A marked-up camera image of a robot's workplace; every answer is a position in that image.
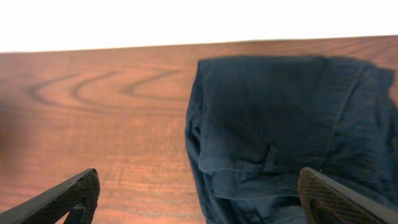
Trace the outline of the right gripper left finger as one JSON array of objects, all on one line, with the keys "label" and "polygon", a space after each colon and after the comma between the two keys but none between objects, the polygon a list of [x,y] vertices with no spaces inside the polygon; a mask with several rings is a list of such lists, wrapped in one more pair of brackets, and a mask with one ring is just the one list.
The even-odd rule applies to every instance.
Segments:
[{"label": "right gripper left finger", "polygon": [[1,213],[1,223],[90,224],[100,196],[100,181],[95,169],[87,169],[66,181]]}]

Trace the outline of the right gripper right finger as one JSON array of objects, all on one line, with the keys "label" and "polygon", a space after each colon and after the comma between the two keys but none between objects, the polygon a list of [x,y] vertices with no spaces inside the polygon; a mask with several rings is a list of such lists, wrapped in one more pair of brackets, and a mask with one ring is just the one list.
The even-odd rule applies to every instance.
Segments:
[{"label": "right gripper right finger", "polygon": [[309,167],[297,191],[309,224],[397,224],[397,212]]}]

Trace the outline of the navy blue shorts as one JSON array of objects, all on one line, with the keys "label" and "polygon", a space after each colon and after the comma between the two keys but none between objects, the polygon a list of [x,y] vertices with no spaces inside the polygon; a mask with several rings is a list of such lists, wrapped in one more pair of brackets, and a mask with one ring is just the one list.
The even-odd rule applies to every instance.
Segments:
[{"label": "navy blue shorts", "polygon": [[346,57],[198,62],[185,144],[207,223],[304,223],[304,167],[397,209],[394,71]]}]

